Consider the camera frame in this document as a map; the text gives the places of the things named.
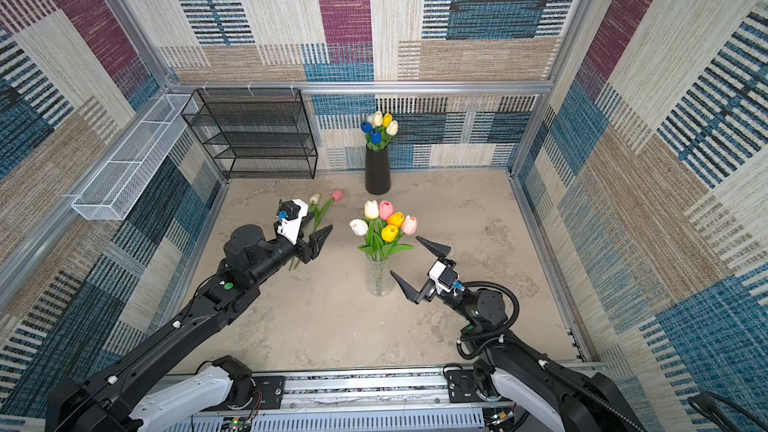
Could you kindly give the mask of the light pink tulip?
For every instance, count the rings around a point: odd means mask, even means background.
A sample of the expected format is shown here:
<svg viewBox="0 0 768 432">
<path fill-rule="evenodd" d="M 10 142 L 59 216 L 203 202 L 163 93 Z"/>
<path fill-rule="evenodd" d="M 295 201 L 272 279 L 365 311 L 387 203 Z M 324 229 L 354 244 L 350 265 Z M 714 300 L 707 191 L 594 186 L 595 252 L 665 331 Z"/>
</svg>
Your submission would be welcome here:
<svg viewBox="0 0 768 432">
<path fill-rule="evenodd" d="M 412 250 L 413 246 L 410 244 L 401 244 L 400 241 L 405 236 L 414 235 L 418 228 L 418 219 L 410 215 L 406 216 L 403 223 L 399 228 L 399 233 L 393 242 L 393 247 L 390 251 L 391 254 Z"/>
</svg>

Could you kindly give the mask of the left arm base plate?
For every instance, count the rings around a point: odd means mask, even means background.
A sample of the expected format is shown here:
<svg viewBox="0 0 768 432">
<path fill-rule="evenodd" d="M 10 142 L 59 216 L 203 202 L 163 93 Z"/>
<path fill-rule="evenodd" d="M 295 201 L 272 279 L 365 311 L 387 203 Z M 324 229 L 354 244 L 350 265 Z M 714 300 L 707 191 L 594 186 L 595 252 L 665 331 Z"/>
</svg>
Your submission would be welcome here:
<svg viewBox="0 0 768 432">
<path fill-rule="evenodd" d="M 233 386 L 228 400 L 204 409 L 204 412 L 277 410 L 285 392 L 284 375 L 255 376 Z"/>
</svg>

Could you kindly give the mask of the black cylindrical vase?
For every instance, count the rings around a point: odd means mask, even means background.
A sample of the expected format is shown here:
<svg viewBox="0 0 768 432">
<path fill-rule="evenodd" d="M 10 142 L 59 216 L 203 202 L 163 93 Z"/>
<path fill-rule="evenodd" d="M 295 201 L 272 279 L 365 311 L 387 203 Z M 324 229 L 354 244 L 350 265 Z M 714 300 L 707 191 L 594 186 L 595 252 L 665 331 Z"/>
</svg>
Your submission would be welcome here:
<svg viewBox="0 0 768 432">
<path fill-rule="evenodd" d="M 389 151 L 365 149 L 365 187 L 372 195 L 383 195 L 391 188 Z"/>
</svg>

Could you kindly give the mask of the orange tulip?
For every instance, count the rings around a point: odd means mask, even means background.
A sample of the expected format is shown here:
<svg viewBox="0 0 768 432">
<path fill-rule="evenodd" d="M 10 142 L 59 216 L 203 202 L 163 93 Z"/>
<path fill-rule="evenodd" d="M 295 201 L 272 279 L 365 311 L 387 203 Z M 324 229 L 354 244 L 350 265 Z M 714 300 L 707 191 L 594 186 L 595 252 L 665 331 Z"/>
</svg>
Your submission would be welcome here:
<svg viewBox="0 0 768 432">
<path fill-rule="evenodd" d="M 402 212 L 396 212 L 387 219 L 387 223 L 396 228 L 400 228 L 404 221 L 405 215 Z"/>
</svg>

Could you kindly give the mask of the cream white tulip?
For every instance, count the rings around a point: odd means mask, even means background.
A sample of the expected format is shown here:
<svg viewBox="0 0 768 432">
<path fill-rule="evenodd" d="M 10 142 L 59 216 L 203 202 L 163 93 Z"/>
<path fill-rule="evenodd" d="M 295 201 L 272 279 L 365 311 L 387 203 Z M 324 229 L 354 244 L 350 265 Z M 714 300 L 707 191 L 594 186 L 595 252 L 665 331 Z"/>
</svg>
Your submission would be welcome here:
<svg viewBox="0 0 768 432">
<path fill-rule="evenodd" d="M 386 133 L 389 136 L 395 136 L 398 133 L 399 130 L 399 124 L 397 120 L 393 120 L 389 123 L 389 125 L 386 127 Z"/>
</svg>

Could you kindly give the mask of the clear glass vase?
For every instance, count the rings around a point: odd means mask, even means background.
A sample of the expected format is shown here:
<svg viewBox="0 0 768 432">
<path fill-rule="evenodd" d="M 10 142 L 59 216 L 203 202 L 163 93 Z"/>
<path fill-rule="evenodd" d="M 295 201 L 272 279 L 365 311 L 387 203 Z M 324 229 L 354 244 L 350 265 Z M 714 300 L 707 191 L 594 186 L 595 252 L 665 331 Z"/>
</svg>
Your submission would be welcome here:
<svg viewBox="0 0 768 432">
<path fill-rule="evenodd" d="M 368 292 L 376 297 L 388 295 L 395 286 L 395 281 L 390 274 L 388 259 L 377 260 L 366 257 L 365 284 Z"/>
</svg>

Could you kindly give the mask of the deep pink tulip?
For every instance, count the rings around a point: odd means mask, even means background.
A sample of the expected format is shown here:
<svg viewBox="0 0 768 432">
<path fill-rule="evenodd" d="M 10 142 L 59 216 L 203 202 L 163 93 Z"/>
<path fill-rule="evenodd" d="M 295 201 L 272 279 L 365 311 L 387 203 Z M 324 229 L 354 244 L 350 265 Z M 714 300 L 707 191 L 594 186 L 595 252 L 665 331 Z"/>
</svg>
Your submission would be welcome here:
<svg viewBox="0 0 768 432">
<path fill-rule="evenodd" d="M 379 217 L 382 220 L 387 221 L 394 214 L 395 214 L 395 210 L 391 202 L 383 200 L 379 204 Z"/>
</svg>

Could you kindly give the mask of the aluminium mounting rail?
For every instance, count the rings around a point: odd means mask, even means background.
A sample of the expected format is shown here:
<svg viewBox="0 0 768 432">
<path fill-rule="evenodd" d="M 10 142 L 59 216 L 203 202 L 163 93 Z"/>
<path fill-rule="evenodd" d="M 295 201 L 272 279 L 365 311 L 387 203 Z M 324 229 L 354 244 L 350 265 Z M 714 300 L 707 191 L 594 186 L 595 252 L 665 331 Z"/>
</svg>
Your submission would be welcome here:
<svg viewBox="0 0 768 432">
<path fill-rule="evenodd" d="M 140 400 L 131 413 L 138 421 L 137 431 L 162 431 L 184 418 L 228 400 L 233 386 L 248 382 L 254 375 L 244 364 L 231 356 L 205 365 L 196 375 L 176 382 L 160 391 L 153 388 Z M 314 372 L 288 374 L 282 405 L 318 409 L 352 402 L 384 403 L 388 407 L 449 401 L 448 387 L 442 369 L 370 369 L 360 371 Z M 532 416 L 516 403 L 469 403 L 494 410 L 493 420 L 502 422 Z"/>
</svg>

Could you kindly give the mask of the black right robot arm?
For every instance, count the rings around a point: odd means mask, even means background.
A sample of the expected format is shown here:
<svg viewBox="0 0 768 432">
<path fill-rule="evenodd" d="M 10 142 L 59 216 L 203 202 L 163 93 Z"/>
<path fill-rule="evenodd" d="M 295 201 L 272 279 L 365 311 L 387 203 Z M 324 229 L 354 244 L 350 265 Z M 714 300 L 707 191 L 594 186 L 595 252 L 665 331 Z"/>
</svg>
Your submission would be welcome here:
<svg viewBox="0 0 768 432">
<path fill-rule="evenodd" d="M 416 240 L 436 257 L 425 284 L 417 290 L 397 273 L 391 276 L 412 303 L 437 298 L 467 321 L 456 348 L 473 364 L 478 397 L 512 401 L 551 431 L 644 429 L 609 377 L 568 368 L 512 331 L 520 303 L 509 288 L 489 281 L 462 282 L 449 246 L 421 236 Z"/>
</svg>

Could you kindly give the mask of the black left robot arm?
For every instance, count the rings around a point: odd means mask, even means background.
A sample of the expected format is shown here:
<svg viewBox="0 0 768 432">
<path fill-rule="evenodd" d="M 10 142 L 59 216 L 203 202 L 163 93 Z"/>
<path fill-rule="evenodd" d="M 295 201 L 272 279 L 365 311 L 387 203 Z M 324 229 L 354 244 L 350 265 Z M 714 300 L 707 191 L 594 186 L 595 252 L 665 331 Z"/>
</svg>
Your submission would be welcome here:
<svg viewBox="0 0 768 432">
<path fill-rule="evenodd" d="M 232 324 L 260 295 L 260 286 L 294 257 L 316 259 L 333 227 L 291 243 L 264 237 L 257 225 L 237 228 L 217 271 L 179 314 L 116 363 L 80 382 L 65 380 L 48 396 L 47 431 L 136 431 L 131 413 L 182 359 Z"/>
</svg>

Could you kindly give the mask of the tulip bunch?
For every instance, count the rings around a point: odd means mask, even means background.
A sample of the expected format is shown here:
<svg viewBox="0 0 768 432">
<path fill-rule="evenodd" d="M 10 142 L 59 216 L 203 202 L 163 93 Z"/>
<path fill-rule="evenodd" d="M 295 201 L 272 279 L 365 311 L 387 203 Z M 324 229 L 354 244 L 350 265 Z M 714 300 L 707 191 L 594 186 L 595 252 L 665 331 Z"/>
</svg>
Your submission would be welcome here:
<svg viewBox="0 0 768 432">
<path fill-rule="evenodd" d="M 308 215 L 303 219 L 302 227 L 306 228 L 309 223 L 312 224 L 312 231 L 315 232 L 323 219 L 324 209 L 320 206 L 321 195 L 315 193 L 309 197 Z"/>
</svg>

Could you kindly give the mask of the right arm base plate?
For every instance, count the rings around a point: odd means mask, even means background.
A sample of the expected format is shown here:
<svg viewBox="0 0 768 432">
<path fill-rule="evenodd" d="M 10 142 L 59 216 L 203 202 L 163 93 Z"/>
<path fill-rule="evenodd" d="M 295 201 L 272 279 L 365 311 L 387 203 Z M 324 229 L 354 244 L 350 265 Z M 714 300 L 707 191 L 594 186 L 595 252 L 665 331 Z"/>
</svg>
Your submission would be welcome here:
<svg viewBox="0 0 768 432">
<path fill-rule="evenodd" d="M 520 379 L 503 369 L 492 372 L 447 364 L 442 369 L 451 403 L 528 403 L 533 391 Z"/>
</svg>

